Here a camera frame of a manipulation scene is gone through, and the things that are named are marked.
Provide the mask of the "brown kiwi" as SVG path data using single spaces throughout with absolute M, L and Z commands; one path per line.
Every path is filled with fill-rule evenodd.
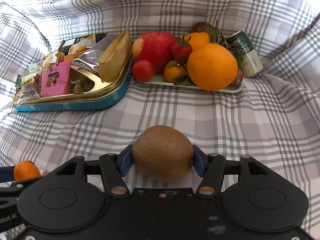
M 182 179 L 193 166 L 194 150 L 180 131 L 164 125 L 146 129 L 132 146 L 135 166 L 160 181 Z

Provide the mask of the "plaid sofa cover cloth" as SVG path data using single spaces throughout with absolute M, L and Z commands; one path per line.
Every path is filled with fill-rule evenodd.
M 62 40 L 93 33 L 174 35 L 197 22 L 244 31 L 263 71 L 236 94 L 131 82 L 101 111 L 18 113 L 16 77 Z M 119 153 L 167 125 L 205 153 L 244 154 L 301 188 L 303 228 L 319 239 L 319 0 L 1 0 L 1 165 L 23 160 L 47 174 L 76 155 Z

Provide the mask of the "teal tin snack tray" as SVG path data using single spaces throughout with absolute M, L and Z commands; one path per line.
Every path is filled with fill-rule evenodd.
M 113 82 L 105 82 L 100 76 L 72 65 L 85 51 L 98 43 L 98 34 L 62 40 L 58 49 L 49 53 L 27 71 L 18 76 L 16 94 L 12 102 L 19 112 L 85 111 L 105 109 L 115 105 L 125 94 L 133 64 L 132 47 L 119 76 Z M 41 96 L 42 72 L 52 66 L 71 60 L 67 93 L 60 96 Z

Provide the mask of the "plum on plate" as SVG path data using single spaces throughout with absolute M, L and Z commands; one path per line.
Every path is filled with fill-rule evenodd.
M 244 76 L 243 76 L 243 73 L 242 73 L 241 69 L 238 68 L 237 75 L 234 78 L 234 80 L 232 81 L 232 85 L 239 85 L 240 83 L 242 83 L 243 77 Z

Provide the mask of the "large orange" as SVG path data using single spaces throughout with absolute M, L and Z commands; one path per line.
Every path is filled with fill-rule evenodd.
M 238 72 L 238 64 L 229 50 L 210 43 L 190 54 L 187 72 L 197 87 L 213 92 L 232 83 Z

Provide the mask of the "small red tomato on plate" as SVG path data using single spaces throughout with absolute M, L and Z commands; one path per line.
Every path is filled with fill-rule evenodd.
M 139 60 L 132 66 L 132 75 L 138 82 L 148 82 L 155 75 L 155 67 L 150 60 Z

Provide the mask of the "brown paper snack bag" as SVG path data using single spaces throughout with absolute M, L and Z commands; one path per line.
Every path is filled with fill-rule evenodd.
M 105 82 L 113 82 L 120 74 L 132 47 L 129 29 L 118 35 L 98 60 L 98 73 Z

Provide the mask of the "pink snack packet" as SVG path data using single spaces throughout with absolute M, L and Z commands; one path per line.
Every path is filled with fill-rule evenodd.
M 52 68 L 43 70 L 41 96 L 60 96 L 67 93 L 71 60 L 60 62 Z

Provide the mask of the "small mandarin on plate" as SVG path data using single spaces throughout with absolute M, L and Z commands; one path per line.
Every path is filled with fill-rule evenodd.
M 180 83 L 187 78 L 188 74 L 183 62 L 172 60 L 165 66 L 163 76 L 169 83 Z

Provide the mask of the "silver foil snack packet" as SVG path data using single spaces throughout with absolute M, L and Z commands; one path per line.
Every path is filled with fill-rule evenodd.
M 98 34 L 98 43 L 85 51 L 79 58 L 73 60 L 72 65 L 85 69 L 98 76 L 100 67 L 98 61 L 116 37 L 117 36 L 113 34 Z

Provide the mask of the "green drink can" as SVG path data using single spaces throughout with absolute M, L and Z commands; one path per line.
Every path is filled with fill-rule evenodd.
M 240 69 L 245 77 L 254 77 L 263 70 L 263 64 L 257 51 L 243 31 L 237 31 L 226 41 L 231 51 L 242 58 Z

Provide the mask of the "strawberry-like red tomato plate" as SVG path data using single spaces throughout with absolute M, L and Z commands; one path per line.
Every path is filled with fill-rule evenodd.
M 189 59 L 190 54 L 193 51 L 192 46 L 189 43 L 189 40 L 177 40 L 170 48 L 172 57 L 176 61 L 183 61 L 186 63 Z

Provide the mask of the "red apple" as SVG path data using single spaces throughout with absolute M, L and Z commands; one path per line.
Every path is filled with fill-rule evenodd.
M 167 31 L 149 31 L 140 35 L 132 47 L 135 61 L 149 60 L 155 67 L 155 74 L 162 74 L 164 67 L 172 60 L 171 46 L 176 42 Z

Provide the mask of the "orange behind on plate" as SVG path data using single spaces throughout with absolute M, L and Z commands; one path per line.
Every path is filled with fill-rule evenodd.
M 188 41 L 193 50 L 196 50 L 204 45 L 210 44 L 210 35 L 205 32 L 189 33 L 183 36 L 183 39 Z

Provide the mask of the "kiwi behind on plate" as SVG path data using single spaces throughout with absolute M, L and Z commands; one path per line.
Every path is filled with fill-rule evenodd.
M 197 22 L 195 23 L 189 33 L 201 33 L 201 32 L 205 32 L 210 34 L 214 29 L 214 26 L 211 25 L 210 23 L 207 22 Z

